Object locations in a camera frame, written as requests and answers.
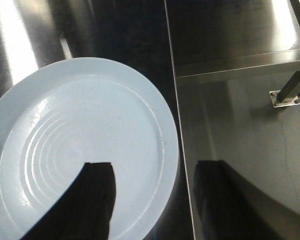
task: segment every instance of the plate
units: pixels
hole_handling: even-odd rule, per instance
[[[56,62],[0,99],[0,240],[21,238],[85,162],[114,169],[109,239],[143,239],[174,186],[178,137],[160,92],[116,61]]]

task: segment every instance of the metal bracket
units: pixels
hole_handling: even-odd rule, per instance
[[[278,102],[277,97],[280,92],[281,92],[281,90],[269,92],[274,108],[282,108],[282,107],[300,105],[300,100],[299,100],[298,96],[295,96],[294,98],[289,98],[287,101]]]

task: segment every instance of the stainless steel shelf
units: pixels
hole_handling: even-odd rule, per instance
[[[300,26],[289,0],[168,0],[168,9],[178,78],[265,65],[300,69]]]

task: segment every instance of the black object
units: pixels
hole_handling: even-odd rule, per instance
[[[110,163],[85,163],[68,190],[21,240],[107,240],[116,198]]]
[[[282,240],[243,197],[223,161],[199,161],[194,195],[205,240]]]

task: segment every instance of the metal leg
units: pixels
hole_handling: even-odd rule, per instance
[[[275,108],[299,105],[300,71],[297,71],[282,90],[270,91],[271,100]]]
[[[290,0],[294,14],[300,26],[300,1]],[[299,105],[300,71],[297,71],[282,90],[270,91],[272,104],[275,108]]]

